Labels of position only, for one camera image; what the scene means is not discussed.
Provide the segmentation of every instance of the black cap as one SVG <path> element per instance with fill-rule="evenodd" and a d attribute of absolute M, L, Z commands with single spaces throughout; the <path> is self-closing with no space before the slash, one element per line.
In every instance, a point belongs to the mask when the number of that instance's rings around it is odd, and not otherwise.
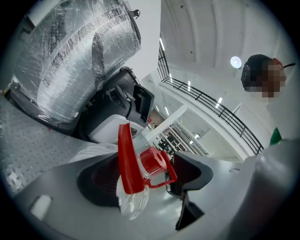
<path fill-rule="evenodd" d="M 248 59 L 244 64 L 242 77 L 240 79 L 244 90 L 250 91 L 251 87 L 257 86 L 257 76 L 262 76 L 263 69 L 266 69 L 269 60 L 271 60 L 271 58 L 262 54 L 252 55 Z"/>

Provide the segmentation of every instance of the red plastic object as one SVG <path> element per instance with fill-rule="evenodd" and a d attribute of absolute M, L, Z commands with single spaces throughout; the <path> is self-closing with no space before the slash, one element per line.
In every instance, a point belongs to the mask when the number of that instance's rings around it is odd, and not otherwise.
<path fill-rule="evenodd" d="M 144 190 L 145 185 L 149 188 L 158 188 L 177 181 L 176 173 L 170 163 L 166 152 L 150 147 L 140 154 L 143 167 L 150 175 L 169 171 L 171 179 L 157 185 L 152 185 L 150 179 L 142 177 L 135 150 L 132 143 L 129 123 L 119 126 L 118 135 L 119 166 L 125 193 L 134 194 Z"/>

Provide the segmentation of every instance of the diamond plate floor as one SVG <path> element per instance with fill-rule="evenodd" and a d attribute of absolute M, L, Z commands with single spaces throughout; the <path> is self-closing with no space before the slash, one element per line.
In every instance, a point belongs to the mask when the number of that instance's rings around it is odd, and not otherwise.
<path fill-rule="evenodd" d="M 90 145 L 45 127 L 0 95 L 0 169 L 11 195 Z"/>

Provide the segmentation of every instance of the green object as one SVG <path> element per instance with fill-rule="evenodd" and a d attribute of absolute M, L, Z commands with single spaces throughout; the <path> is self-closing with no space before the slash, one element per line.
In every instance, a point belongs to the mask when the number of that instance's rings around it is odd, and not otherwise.
<path fill-rule="evenodd" d="M 275 128 L 275 130 L 272 134 L 271 140 L 270 140 L 270 146 L 274 145 L 274 144 L 277 144 L 280 140 L 282 140 L 282 138 L 281 138 L 281 135 L 279 133 L 279 130 L 278 130 L 278 128 Z"/>

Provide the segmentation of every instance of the black cable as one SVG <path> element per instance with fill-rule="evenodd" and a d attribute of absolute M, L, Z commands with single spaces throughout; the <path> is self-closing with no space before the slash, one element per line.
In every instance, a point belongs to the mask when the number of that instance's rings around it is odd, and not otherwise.
<path fill-rule="evenodd" d="M 287 68 L 287 67 L 295 66 L 295 65 L 296 65 L 296 63 L 290 63 L 290 64 L 288 64 L 288 65 L 285 65 L 283 68 Z"/>

